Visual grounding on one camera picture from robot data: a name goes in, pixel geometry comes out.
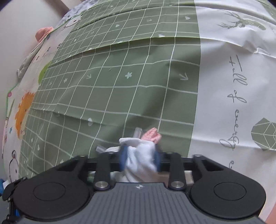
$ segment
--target gray ribbed plate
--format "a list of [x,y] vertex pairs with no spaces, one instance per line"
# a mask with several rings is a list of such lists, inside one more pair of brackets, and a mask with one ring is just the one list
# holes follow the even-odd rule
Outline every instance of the gray ribbed plate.
[[[40,223],[23,218],[19,224]],[[79,213],[43,224],[264,224],[259,218],[222,221],[200,213],[186,195],[163,183],[116,183],[112,190],[97,192]]]

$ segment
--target pink fabric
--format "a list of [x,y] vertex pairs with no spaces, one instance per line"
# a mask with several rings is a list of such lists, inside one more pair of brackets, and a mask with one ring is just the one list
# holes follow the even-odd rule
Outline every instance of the pink fabric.
[[152,141],[157,144],[162,136],[157,132],[157,129],[153,127],[152,129],[148,130],[143,136],[142,140]]
[[47,34],[50,33],[53,29],[54,29],[53,27],[45,27],[45,28],[39,29],[35,34],[36,40],[38,42],[42,41],[44,37],[46,37]]

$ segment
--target metal bolt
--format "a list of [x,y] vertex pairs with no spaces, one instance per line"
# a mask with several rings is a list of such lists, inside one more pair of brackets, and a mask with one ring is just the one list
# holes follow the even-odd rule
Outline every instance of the metal bolt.
[[171,186],[174,188],[182,188],[184,187],[184,183],[177,180],[177,181],[171,182]]
[[108,183],[105,181],[98,181],[97,183],[95,183],[95,187],[103,189],[108,187]]

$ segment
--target green grid sheet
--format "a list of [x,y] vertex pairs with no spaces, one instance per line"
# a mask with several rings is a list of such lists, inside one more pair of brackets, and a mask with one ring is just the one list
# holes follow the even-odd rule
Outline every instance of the green grid sheet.
[[193,1],[100,1],[50,63],[22,141],[31,177],[136,127],[158,128],[164,151],[187,156],[197,104],[200,39]]

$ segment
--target orange lion print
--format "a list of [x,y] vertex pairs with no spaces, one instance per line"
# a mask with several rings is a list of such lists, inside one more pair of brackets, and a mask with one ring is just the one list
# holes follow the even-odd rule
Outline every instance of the orange lion print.
[[18,112],[15,115],[15,120],[16,120],[15,127],[17,130],[17,135],[19,139],[23,138],[27,117],[28,117],[34,96],[35,96],[34,93],[30,93],[30,92],[26,93],[22,97],[22,101],[18,106]]

